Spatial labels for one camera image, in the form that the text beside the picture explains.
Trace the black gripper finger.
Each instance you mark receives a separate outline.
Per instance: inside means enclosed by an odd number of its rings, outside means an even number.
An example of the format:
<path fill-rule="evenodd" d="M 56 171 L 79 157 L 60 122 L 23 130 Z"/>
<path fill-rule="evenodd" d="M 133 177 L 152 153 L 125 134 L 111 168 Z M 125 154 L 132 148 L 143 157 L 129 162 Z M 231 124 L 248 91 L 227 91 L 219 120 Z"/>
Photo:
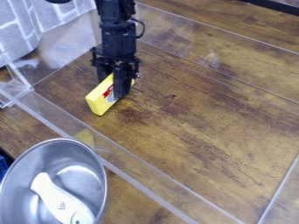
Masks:
<path fill-rule="evenodd" d="M 132 82 L 132 67 L 120 65 L 113 69 L 113 96 L 116 99 L 123 98 L 131 88 Z"/>
<path fill-rule="evenodd" d="M 97 80 L 103 81 L 113 71 L 113 66 L 109 64 L 97 65 Z"/>

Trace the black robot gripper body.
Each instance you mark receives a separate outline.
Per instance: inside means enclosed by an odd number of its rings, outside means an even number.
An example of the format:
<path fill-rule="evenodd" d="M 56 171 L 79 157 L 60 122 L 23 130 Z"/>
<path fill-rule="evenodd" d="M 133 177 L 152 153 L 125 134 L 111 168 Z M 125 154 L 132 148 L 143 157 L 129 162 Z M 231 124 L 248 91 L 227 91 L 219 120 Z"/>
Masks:
<path fill-rule="evenodd" d="M 109 64 L 113 69 L 117 62 L 132 63 L 132 70 L 137 72 L 140 59 L 136 57 L 136 24 L 127 21 L 117 24 L 99 25 L 101 29 L 101 47 L 92 47 L 91 65 L 97 68 L 100 64 Z"/>

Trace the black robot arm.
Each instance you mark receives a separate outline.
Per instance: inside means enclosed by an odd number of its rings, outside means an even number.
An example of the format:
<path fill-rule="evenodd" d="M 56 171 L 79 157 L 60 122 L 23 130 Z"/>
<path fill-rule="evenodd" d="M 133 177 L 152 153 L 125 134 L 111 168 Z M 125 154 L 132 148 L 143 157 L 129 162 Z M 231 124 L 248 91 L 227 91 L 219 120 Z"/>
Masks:
<path fill-rule="evenodd" d="M 140 59 L 136 57 L 135 0 L 95 0 L 100 16 L 101 47 L 92 47 L 91 65 L 97 69 L 97 79 L 103 81 L 113 74 L 113 96 L 123 98 L 137 78 Z"/>

